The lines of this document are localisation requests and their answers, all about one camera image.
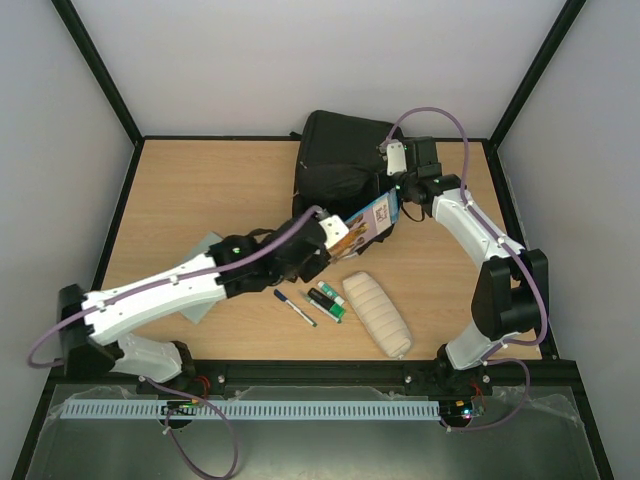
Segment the children's reader book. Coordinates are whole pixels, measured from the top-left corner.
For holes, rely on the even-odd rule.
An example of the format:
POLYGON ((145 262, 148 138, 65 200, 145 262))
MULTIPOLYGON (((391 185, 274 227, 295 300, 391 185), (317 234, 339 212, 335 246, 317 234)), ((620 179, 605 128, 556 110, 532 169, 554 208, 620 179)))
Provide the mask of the children's reader book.
POLYGON ((345 222, 349 232, 329 249, 330 261, 337 263, 360 255, 371 243, 384 240, 385 234, 395 226, 398 218, 397 193, 392 189, 353 214, 345 222))

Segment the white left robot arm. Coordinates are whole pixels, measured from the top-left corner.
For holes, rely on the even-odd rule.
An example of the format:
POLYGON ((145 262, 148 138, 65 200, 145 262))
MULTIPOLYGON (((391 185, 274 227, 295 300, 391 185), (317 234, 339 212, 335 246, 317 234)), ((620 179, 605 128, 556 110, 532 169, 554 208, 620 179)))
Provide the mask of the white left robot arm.
POLYGON ((291 219, 277 230, 227 236, 170 270, 125 286, 102 291, 64 287, 58 293, 58 315, 73 320, 59 333, 65 376, 89 380, 121 373, 165 383, 193 375, 184 343, 153 341, 135 330, 283 281, 308 281, 327 266, 330 249, 347 232, 336 216, 291 219))

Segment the black student bag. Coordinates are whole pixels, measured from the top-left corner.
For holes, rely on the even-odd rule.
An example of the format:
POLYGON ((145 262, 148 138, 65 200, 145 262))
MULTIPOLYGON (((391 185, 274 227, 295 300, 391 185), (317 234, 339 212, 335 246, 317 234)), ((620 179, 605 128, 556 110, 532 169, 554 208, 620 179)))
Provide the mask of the black student bag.
POLYGON ((346 221, 385 194, 397 214, 395 184, 379 151, 391 128, 385 121, 312 112, 299 138, 292 215, 317 205, 346 221))

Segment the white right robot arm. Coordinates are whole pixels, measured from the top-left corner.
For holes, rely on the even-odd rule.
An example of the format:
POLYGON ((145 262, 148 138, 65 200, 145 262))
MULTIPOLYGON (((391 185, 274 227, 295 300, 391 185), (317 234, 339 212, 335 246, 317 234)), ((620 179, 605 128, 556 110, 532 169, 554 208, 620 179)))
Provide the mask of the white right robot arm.
POLYGON ((444 346, 436 367, 445 390, 460 390, 471 369, 509 344, 537 346, 548 331, 548 261, 504 232, 478 207, 455 175, 423 176, 392 170, 399 197, 445 227, 479 269, 470 325, 444 346))

